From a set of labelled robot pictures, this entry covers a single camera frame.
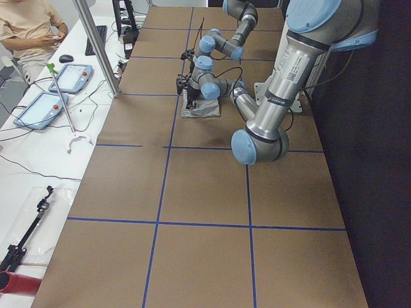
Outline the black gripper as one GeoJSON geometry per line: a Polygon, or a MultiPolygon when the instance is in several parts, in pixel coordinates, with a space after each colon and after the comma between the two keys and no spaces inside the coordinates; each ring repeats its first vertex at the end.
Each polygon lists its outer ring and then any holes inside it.
{"type": "Polygon", "coordinates": [[[194,49],[187,49],[180,56],[181,60],[189,60],[191,63],[195,63],[197,56],[194,49]]]}
{"type": "Polygon", "coordinates": [[[190,80],[191,80],[190,76],[188,75],[184,76],[182,74],[179,74],[176,79],[177,94],[181,95],[183,90],[186,91],[186,94],[187,94],[186,109],[187,110],[196,109],[197,101],[195,98],[198,98],[200,96],[200,90],[195,89],[190,84],[190,80]]]}

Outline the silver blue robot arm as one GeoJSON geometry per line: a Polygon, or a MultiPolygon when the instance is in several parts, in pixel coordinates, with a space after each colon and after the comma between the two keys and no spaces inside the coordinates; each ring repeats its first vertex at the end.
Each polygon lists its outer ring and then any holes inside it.
{"type": "Polygon", "coordinates": [[[211,56],[213,51],[218,51],[234,61],[241,60],[244,53],[243,46],[258,24],[258,12],[250,1],[223,1],[222,10],[237,21],[237,28],[232,36],[226,38],[221,30],[211,28],[201,36],[198,44],[181,54],[181,60],[194,63],[200,56],[211,56]]]}
{"type": "Polygon", "coordinates": [[[225,1],[223,11],[239,21],[231,39],[212,29],[201,38],[198,49],[189,49],[182,59],[190,61],[188,75],[176,80],[177,92],[185,94],[188,108],[197,99],[214,101],[228,96],[246,125],[233,133],[231,149],[245,165],[273,162],[289,148],[281,127],[315,65],[329,51],[350,51],[370,46],[378,33],[379,1],[290,1],[286,10],[287,45],[281,61],[265,83],[261,101],[254,101],[241,81],[213,74],[211,53],[219,51],[233,60],[243,54],[243,45],[258,23],[258,13],[248,1],[225,1]]]}

